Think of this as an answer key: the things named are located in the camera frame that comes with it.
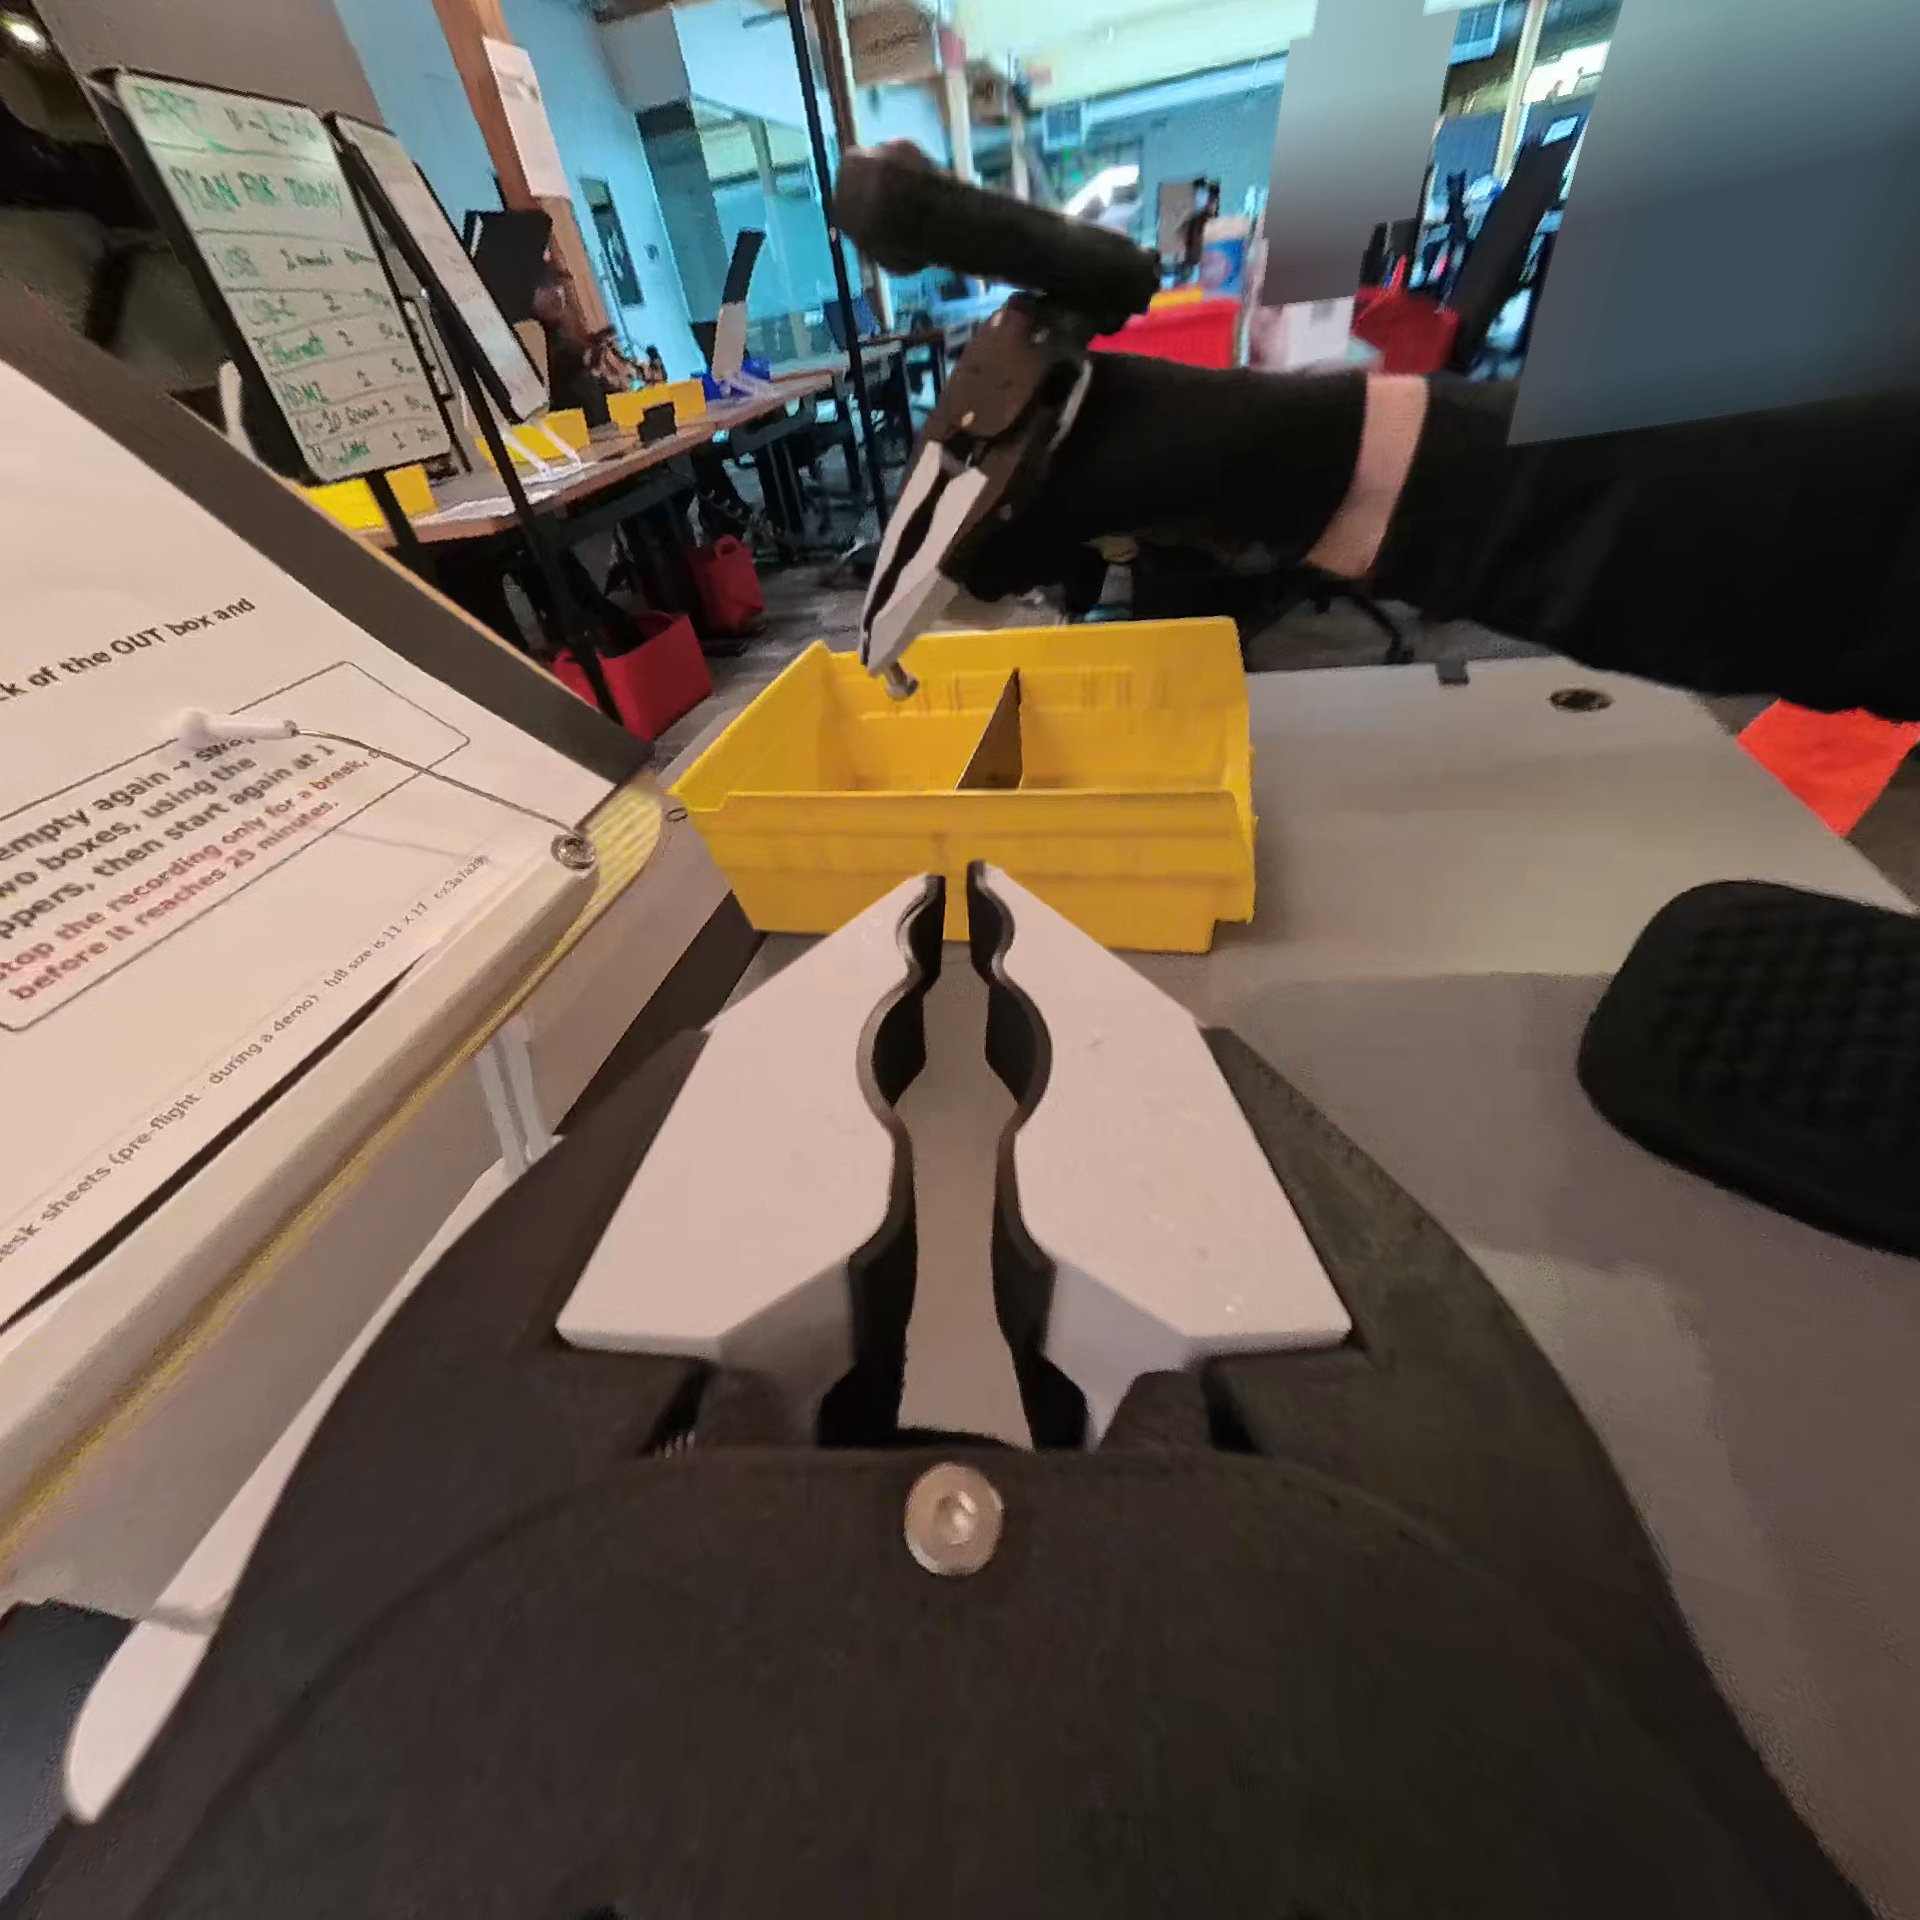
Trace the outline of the large whiteboard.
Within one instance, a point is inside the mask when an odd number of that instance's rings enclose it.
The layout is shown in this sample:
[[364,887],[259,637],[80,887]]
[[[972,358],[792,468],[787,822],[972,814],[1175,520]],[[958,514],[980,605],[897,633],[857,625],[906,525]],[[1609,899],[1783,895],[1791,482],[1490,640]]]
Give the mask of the large whiteboard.
[[112,137],[303,480],[346,482],[451,456],[400,285],[323,118],[137,67],[94,80]]

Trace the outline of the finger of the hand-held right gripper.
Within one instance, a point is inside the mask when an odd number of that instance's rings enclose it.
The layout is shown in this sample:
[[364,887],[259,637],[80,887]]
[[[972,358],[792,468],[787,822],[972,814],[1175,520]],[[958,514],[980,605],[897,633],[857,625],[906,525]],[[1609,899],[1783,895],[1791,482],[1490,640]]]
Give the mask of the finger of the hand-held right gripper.
[[958,593],[958,567],[1002,505],[1002,476],[906,476],[892,520],[892,662]]
[[959,532],[965,461],[947,445],[922,445],[861,605],[857,656],[864,667],[905,667],[906,646],[947,611],[958,589],[947,561]]

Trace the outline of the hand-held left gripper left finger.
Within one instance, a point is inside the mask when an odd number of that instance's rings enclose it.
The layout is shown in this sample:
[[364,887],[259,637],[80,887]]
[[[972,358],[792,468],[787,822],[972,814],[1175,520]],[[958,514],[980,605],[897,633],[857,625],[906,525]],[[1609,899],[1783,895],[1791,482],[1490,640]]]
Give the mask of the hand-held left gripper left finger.
[[722,1008],[557,1312],[581,1350],[771,1382],[788,1424],[897,1433],[918,1295],[915,1146],[947,878],[889,887]]

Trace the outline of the red canister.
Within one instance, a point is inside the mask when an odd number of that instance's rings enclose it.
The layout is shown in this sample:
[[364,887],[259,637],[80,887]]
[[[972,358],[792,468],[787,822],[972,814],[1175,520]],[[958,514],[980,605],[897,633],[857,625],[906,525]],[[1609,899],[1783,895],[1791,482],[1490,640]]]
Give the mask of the red canister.
[[709,640],[749,640],[764,625],[764,589],[753,547],[741,538],[685,543],[685,567]]

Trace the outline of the red parts tray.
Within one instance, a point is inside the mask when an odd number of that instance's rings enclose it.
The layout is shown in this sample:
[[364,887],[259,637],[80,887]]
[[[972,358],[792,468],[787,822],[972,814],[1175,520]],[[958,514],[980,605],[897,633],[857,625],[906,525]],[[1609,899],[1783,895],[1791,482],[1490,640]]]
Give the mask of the red parts tray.
[[1236,365],[1241,307],[1236,297],[1170,297],[1126,316],[1116,330],[1092,339],[1097,353],[1151,354],[1195,368]]

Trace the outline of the black floor lamp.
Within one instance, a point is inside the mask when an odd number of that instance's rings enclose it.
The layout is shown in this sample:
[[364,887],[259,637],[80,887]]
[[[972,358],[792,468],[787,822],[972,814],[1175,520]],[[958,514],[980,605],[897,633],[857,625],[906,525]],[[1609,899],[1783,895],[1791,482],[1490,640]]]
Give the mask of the black floor lamp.
[[861,435],[861,468],[864,468],[867,499],[870,499],[870,507],[875,507],[875,531],[881,538],[889,531],[892,505],[889,505],[889,495],[886,495],[886,473],[881,473],[881,456],[880,456],[880,435],[875,435],[880,418],[875,418],[875,404],[870,404],[867,358],[864,358],[864,343],[861,343],[857,316],[852,316],[852,285],[849,285],[845,241],[843,241],[843,231],[838,231],[837,208],[833,208],[833,155],[829,155],[823,91],[817,91],[810,36],[806,36],[810,14],[806,14],[806,4],[783,4],[783,14],[787,14],[787,27],[788,27],[788,40],[792,40],[792,58],[798,58],[798,73],[801,73],[801,100],[805,100],[810,164],[813,164],[813,177],[817,177],[817,189],[823,189],[823,219],[824,219],[833,285],[837,285],[838,340],[843,340],[843,354],[845,354],[845,374],[849,374],[849,390],[852,390],[852,410],[857,410],[857,435]]

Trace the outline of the curved document stand board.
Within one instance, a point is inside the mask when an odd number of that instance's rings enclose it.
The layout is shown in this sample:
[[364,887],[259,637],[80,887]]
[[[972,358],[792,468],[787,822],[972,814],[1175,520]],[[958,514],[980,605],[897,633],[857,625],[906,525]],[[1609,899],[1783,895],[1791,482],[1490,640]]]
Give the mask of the curved document stand board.
[[[613,774],[613,793],[581,827],[598,854],[628,854],[643,814],[643,746],[634,737],[13,288],[3,288],[3,368],[29,374],[99,423],[332,608],[371,616],[402,656],[497,713],[529,719],[536,738]],[[598,866],[525,878],[497,895],[139,1205],[29,1316],[3,1322],[3,1524],[115,1422],[179,1338],[420,1082],[567,945],[593,891],[605,891]]]

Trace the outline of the wooden pillar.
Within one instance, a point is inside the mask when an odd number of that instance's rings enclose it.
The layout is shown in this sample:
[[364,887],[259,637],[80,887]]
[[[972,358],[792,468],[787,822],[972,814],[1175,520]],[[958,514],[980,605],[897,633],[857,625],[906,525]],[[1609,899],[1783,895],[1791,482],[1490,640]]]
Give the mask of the wooden pillar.
[[557,260],[557,272],[568,294],[568,307],[581,322],[598,327],[605,321],[605,307],[593,288],[589,257],[582,247],[581,218],[573,213],[568,200],[532,200],[518,160],[512,154],[510,125],[502,112],[502,100],[486,67],[484,40],[512,40],[510,17],[502,4],[435,4],[442,36],[449,44],[451,63],[464,77],[467,104],[473,110],[473,121],[479,128],[479,137],[486,147],[491,175],[497,182],[502,204],[510,208],[542,208],[550,219],[550,247]]

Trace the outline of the person's right hand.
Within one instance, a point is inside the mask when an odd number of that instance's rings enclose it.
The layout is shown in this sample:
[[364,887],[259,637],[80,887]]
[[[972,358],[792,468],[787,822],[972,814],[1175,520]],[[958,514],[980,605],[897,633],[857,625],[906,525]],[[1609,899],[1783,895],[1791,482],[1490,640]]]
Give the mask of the person's right hand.
[[1193,368],[1097,353],[1039,473],[989,505],[947,572],[977,599],[1065,585],[1097,540],[1308,561],[1348,500],[1368,375]]

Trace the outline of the red tote bag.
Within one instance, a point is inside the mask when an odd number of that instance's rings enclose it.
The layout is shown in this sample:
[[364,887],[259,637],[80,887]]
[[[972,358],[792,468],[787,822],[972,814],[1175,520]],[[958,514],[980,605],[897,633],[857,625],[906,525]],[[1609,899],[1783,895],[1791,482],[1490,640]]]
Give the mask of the red tote bag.
[[641,738],[658,738],[713,697],[709,654],[685,611],[613,599],[589,654],[614,719]]

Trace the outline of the clear stand bracket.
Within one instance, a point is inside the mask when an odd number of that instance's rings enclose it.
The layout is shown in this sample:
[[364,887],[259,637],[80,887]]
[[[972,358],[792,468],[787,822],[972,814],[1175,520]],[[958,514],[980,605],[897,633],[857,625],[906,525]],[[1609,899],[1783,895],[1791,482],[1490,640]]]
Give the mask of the clear stand bracket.
[[525,1178],[556,1146],[556,1127],[532,1071],[532,1033],[522,1014],[502,1019],[473,1057],[477,1084],[497,1142],[505,1184]]

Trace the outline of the paper notice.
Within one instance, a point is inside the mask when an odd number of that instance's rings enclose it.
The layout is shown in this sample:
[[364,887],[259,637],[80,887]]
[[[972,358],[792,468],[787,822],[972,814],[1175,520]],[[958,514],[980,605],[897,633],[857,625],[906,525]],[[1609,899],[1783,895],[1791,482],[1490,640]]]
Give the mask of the paper notice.
[[532,58],[510,40],[484,40],[486,67],[502,100],[512,154],[532,200],[568,200],[568,175],[549,121]]

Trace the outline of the person's right forearm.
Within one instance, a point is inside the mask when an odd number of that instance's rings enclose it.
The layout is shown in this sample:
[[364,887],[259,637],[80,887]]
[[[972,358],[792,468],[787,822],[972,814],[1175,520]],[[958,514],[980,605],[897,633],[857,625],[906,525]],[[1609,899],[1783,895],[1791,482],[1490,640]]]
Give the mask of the person's right forearm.
[[1647,684],[1918,723],[1912,390],[1528,445],[1513,380],[1292,397],[1323,572]]

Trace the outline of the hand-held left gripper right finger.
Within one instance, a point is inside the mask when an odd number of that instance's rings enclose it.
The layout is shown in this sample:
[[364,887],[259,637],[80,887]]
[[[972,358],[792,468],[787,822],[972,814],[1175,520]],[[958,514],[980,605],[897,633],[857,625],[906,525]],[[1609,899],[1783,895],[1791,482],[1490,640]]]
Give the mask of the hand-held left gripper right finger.
[[1097,1448],[1145,1377],[1353,1339],[1212,1030],[989,860],[966,927],[1014,1100],[993,1297],[1035,1448]]

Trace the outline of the orange safety vest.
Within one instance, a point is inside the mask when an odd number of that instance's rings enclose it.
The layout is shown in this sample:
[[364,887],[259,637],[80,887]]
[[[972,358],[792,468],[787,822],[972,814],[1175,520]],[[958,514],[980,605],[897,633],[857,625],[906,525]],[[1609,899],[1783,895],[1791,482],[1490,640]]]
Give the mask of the orange safety vest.
[[1740,746],[1825,827],[1848,836],[1918,755],[1918,723],[1776,700],[1740,729]]

